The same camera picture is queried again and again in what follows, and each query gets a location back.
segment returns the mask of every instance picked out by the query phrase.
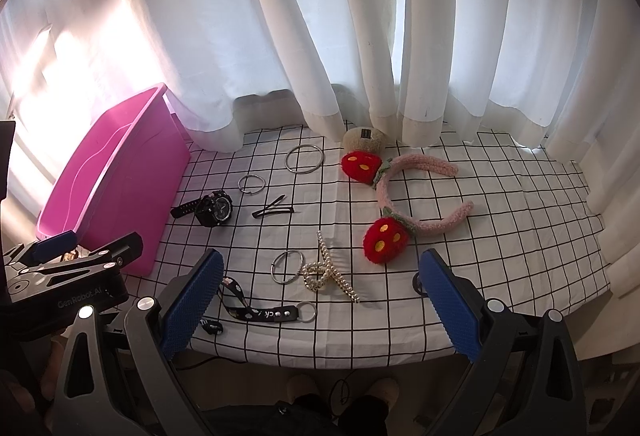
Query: red knitted strawberry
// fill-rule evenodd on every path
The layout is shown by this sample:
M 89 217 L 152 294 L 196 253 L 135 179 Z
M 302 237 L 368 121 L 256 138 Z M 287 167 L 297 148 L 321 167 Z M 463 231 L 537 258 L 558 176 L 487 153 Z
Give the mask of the red knitted strawberry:
M 409 234 L 402 224 L 391 217 L 386 217 L 376 220 L 369 227 L 362 244 L 367 259 L 381 265 L 404 251 L 408 242 Z
M 340 164 L 347 176 L 371 185 L 380 165 L 382 165 L 382 159 L 372 153 L 352 151 L 342 157 Z

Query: white tablecloth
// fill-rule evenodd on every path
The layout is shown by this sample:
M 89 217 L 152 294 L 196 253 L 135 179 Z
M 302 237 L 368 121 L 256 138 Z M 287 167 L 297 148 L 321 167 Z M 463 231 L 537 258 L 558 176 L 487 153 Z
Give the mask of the white tablecloth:
M 551 307 L 567 313 L 604 292 L 609 284 L 594 234 L 598 216 L 586 208 L 587 188 L 575 164 L 549 161 L 544 149 L 516 147 L 511 137 L 484 130 L 473 145 L 445 130 L 442 145 L 425 149 L 389 147 L 384 154 L 411 151 L 458 164 L 456 178 L 405 171 L 390 186 L 396 206 L 420 219 L 438 219 L 462 201 L 476 207 L 466 222 L 437 238 L 419 238 L 386 267 L 362 252 L 365 231 L 379 216 L 374 190 L 349 181 L 340 169 L 344 151 L 306 127 L 249 133 L 236 153 L 211 153 L 191 145 L 191 162 L 174 204 L 223 188 L 234 211 L 226 225 L 208 229 L 193 215 L 168 218 L 156 266 L 147 278 L 127 277 L 134 298 L 158 294 L 172 277 L 189 272 L 206 247 L 225 258 L 226 273 L 242 286 L 254 307 L 311 301 L 312 323 L 246 323 L 233 319 L 216 297 L 207 318 L 220 319 L 224 333 L 209 336 L 200 327 L 193 349 L 234 360 L 297 368 L 365 368 L 434 358 L 453 351 L 429 299 L 412 288 L 418 256 L 434 247 L 456 275 L 470 279 L 486 298 L 498 297 L 514 311 L 541 315 Z M 324 151 L 324 165 L 294 175 L 285 154 L 300 143 Z M 317 152 L 292 155 L 299 167 L 313 166 Z M 238 189 L 241 176 L 261 175 L 268 187 L 255 194 Z M 250 184 L 257 184 L 255 179 Z M 293 203 L 292 215 L 254 219 L 251 213 L 279 195 Z M 302 278 L 281 286 L 270 277 L 273 259 L 286 249 L 318 260 L 316 231 L 321 229 L 336 266 L 362 301 L 353 304 L 329 283 L 319 293 Z M 290 277 L 299 266 L 291 256 Z M 281 262 L 278 269 L 284 269 Z M 238 305 L 228 292 L 225 302 Z M 303 314 L 311 314 L 308 306 Z

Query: pink plastic bin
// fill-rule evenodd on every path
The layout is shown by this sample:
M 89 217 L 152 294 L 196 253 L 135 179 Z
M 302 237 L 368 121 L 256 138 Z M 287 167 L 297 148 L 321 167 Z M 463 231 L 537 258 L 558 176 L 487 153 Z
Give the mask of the pink plastic bin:
M 136 231 L 142 256 L 124 268 L 148 275 L 190 159 L 160 84 L 105 111 L 84 136 L 42 210 L 38 239 L 73 230 L 95 250 Z

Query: black cable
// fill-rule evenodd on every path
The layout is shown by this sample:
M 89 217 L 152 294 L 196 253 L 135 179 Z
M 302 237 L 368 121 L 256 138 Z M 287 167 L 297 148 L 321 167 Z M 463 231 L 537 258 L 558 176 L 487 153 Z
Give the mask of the black cable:
M 335 388 L 338 387 L 338 384 L 340 384 L 340 405 L 346 405 L 349 402 L 349 400 L 351 400 L 351 387 L 349 386 L 349 383 L 347 382 L 347 380 L 356 371 L 358 370 L 357 369 L 351 370 L 347 376 L 345 376 L 344 378 L 339 378 L 334 382 L 334 385 L 331 386 L 328 400 L 329 400 L 329 411 L 331 411 L 331 418 L 334 421 L 339 416 L 338 414 L 334 413 L 334 406 L 332 405 L 332 398 L 334 397 Z
M 189 371 L 190 369 L 199 368 L 200 366 L 203 366 L 207 362 L 210 362 L 212 360 L 218 360 L 219 358 L 221 358 L 222 360 L 226 360 L 228 362 L 233 362 L 234 364 L 246 364 L 246 362 L 232 360 L 231 358 L 225 358 L 224 356 L 210 356 L 209 358 L 205 358 L 204 360 L 201 360 L 196 364 L 192 364 L 191 366 L 184 366 L 183 368 L 175 368 L 175 371 Z

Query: metal screw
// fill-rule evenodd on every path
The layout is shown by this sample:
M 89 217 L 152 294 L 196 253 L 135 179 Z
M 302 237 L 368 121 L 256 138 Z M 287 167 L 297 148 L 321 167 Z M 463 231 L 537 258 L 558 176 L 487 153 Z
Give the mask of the metal screw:
M 148 310 L 156 303 L 153 297 L 143 297 L 138 301 L 139 310 Z
M 558 310 L 549 310 L 547 314 L 553 322 L 560 322 L 562 320 L 562 314 Z
M 82 306 L 78 311 L 78 317 L 81 319 L 88 319 L 94 314 L 94 307 L 91 305 Z
M 504 311 L 504 304 L 502 304 L 502 301 L 498 301 L 497 299 L 489 299 L 486 303 L 486 307 L 496 313 Z

